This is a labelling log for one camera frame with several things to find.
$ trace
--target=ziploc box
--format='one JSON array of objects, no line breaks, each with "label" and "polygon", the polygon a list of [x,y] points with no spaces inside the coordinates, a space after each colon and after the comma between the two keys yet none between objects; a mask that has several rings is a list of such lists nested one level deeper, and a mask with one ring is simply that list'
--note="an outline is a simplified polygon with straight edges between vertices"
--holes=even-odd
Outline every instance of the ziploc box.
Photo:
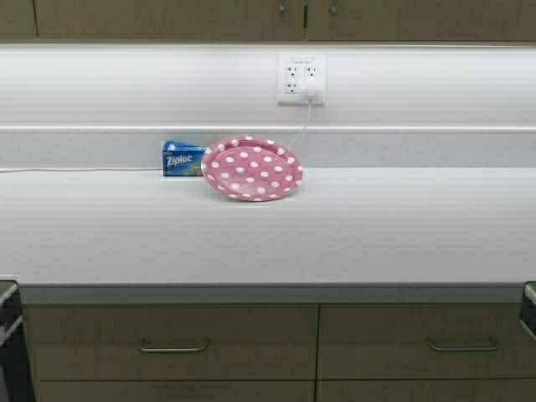
[{"label": "ziploc box", "polygon": [[168,141],[162,147],[164,176],[203,176],[201,159],[205,147],[180,141]]}]

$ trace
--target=paper plate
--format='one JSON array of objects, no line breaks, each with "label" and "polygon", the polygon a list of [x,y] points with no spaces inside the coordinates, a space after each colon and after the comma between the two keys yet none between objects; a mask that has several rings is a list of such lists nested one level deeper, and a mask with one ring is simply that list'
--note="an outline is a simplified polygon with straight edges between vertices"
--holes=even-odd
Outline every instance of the paper plate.
[{"label": "paper plate", "polygon": [[270,201],[302,184],[303,170],[294,152],[260,137],[242,136],[218,141],[201,162],[207,182],[227,197]]}]

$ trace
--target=wall outlet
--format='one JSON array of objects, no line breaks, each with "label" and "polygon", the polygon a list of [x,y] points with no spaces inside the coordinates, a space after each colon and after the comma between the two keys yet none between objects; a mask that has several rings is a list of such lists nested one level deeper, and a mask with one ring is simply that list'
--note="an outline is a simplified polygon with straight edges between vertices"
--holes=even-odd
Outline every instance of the wall outlet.
[{"label": "wall outlet", "polygon": [[308,80],[315,80],[317,98],[313,105],[323,105],[326,78],[326,56],[282,54],[279,57],[277,102],[280,105],[307,105],[306,84]]}]

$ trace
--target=drawer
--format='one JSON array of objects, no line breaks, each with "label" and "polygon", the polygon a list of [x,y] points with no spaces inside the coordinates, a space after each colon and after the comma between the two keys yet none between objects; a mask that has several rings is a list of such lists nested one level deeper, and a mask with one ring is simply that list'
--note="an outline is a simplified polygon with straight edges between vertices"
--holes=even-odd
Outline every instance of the drawer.
[{"label": "drawer", "polygon": [[40,402],[312,402],[313,382],[44,382]]},{"label": "drawer", "polygon": [[508,305],[323,307],[319,378],[536,378],[536,343],[518,314]]},{"label": "drawer", "polygon": [[533,400],[536,380],[322,381],[319,402],[513,402]]},{"label": "drawer", "polygon": [[28,330],[41,380],[315,376],[316,307],[33,307]]}]

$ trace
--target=cabinet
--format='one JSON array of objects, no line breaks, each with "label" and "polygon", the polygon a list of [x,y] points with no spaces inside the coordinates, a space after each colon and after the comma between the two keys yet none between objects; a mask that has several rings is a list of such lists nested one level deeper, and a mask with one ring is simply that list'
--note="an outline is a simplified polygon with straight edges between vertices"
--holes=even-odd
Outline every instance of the cabinet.
[{"label": "cabinet", "polygon": [[534,41],[534,0],[308,0],[309,40]]},{"label": "cabinet", "polygon": [[0,0],[0,40],[35,37],[33,0]]},{"label": "cabinet", "polygon": [[46,39],[265,42],[303,37],[301,0],[35,1],[39,36]]}]

